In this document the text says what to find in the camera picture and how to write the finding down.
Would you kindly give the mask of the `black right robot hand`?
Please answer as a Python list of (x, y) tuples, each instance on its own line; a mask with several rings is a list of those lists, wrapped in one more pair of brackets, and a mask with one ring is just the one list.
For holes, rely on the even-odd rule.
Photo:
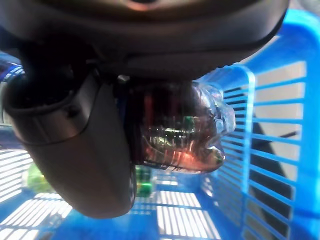
[(24, 73), (1, 106), (49, 184), (97, 219), (135, 202), (136, 166), (220, 168), (235, 112), (210, 71), (278, 32), (287, 0), (3, 0), (0, 48)]

